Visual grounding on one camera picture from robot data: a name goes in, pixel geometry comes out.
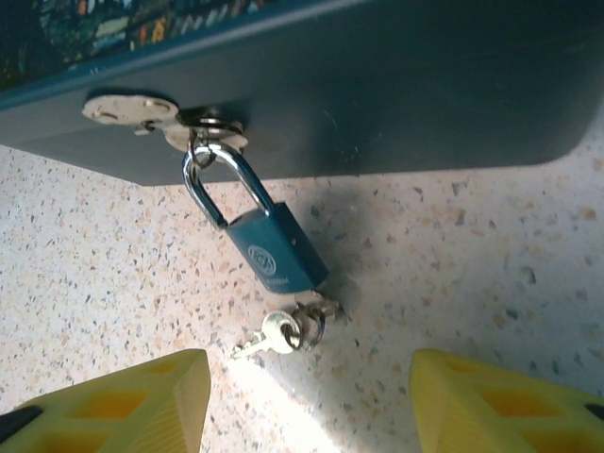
yellow plastic piece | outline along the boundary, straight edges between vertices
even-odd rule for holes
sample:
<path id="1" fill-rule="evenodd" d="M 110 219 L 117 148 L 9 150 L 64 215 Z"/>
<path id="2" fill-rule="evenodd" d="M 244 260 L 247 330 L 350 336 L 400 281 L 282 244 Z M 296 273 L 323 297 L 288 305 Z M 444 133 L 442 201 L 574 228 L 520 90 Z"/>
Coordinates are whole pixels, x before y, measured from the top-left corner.
<path id="1" fill-rule="evenodd" d="M 0 453 L 198 453 L 209 398 L 206 352 L 180 351 L 28 401 Z"/>
<path id="2" fill-rule="evenodd" d="M 602 453 L 604 399 L 441 351 L 416 351 L 411 400 L 424 453 Z"/>

terrazzo surface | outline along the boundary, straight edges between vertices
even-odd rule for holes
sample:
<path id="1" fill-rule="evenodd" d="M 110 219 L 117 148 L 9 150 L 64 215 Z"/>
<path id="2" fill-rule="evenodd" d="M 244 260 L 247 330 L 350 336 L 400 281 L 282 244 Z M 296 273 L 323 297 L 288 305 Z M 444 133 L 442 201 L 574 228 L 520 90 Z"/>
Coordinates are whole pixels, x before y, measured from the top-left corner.
<path id="1" fill-rule="evenodd" d="M 268 294 L 183 187 L 0 149 L 0 410 L 186 347 L 210 356 L 202 451 L 419 452 L 411 354 L 604 392 L 604 115 L 531 168 L 269 181 L 346 323 L 306 355 L 228 363 Z M 227 217 L 243 189 L 212 185 Z"/>

blue padlock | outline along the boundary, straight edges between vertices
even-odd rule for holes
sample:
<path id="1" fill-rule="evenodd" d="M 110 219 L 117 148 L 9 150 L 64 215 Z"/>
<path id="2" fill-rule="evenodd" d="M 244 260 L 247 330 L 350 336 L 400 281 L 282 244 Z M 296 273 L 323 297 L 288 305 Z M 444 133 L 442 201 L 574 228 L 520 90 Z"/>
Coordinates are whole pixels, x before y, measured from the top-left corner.
<path id="1" fill-rule="evenodd" d="M 204 157 L 204 164 L 199 156 Z M 217 161 L 237 175 L 258 207 L 229 223 L 214 204 L 199 178 L 202 168 Z M 275 203 L 242 154 L 219 141 L 190 140 L 183 160 L 187 190 L 210 222 L 226 232 L 272 293 L 299 293 L 316 288 L 328 270 L 285 203 Z"/>

key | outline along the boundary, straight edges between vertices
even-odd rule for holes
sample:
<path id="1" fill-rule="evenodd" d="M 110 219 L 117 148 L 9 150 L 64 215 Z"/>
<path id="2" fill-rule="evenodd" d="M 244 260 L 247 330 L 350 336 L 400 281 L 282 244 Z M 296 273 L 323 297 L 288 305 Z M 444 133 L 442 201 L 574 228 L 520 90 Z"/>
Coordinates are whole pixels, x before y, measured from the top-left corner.
<path id="1" fill-rule="evenodd" d="M 294 349 L 285 339 L 283 328 L 288 328 L 290 342 L 293 346 L 300 343 L 300 326 L 293 317 L 281 310 L 271 311 L 262 321 L 260 331 L 254 332 L 252 341 L 243 346 L 235 346 L 230 358 L 233 361 L 249 357 L 260 351 L 273 350 L 279 354 L 290 354 Z"/>

padlock shackle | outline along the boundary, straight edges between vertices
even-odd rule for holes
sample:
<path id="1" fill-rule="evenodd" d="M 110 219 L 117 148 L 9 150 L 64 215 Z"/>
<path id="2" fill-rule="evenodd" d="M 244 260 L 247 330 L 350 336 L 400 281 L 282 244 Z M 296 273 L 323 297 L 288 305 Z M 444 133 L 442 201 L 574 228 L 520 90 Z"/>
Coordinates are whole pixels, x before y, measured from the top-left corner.
<path id="1" fill-rule="evenodd" d="M 275 203 L 241 153 L 237 152 L 229 145 L 220 142 L 200 144 L 196 146 L 193 152 L 196 156 L 214 156 L 218 162 L 226 165 L 242 182 L 245 189 L 264 214 L 270 214 L 271 210 L 275 207 Z M 208 220 L 215 228 L 227 228 L 228 221 L 210 198 L 208 192 L 206 192 L 206 189 L 199 178 L 200 170 L 195 170 L 194 166 L 195 163 L 193 162 L 192 155 L 186 153 L 185 158 L 182 161 L 182 176 L 187 191 L 193 198 L 197 207 L 201 209 L 206 217 L 208 217 Z"/>

